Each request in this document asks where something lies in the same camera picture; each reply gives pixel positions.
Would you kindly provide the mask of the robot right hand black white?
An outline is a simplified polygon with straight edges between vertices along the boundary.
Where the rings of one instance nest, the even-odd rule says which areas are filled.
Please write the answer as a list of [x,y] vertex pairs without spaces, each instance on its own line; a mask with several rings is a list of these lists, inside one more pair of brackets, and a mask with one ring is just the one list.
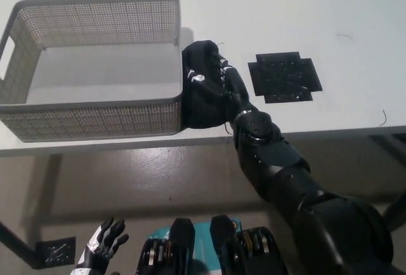
[[254,108],[237,69],[215,52],[185,62],[183,99],[188,119],[201,128],[231,123]]

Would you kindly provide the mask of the robot left hand black white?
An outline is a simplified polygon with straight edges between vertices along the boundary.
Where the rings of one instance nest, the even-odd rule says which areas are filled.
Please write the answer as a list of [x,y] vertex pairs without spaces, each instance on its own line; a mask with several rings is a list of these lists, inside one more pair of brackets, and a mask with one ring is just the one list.
[[106,219],[87,242],[70,274],[106,274],[110,260],[129,239],[129,235],[124,233],[125,228],[123,218],[118,221],[114,221],[113,217]]

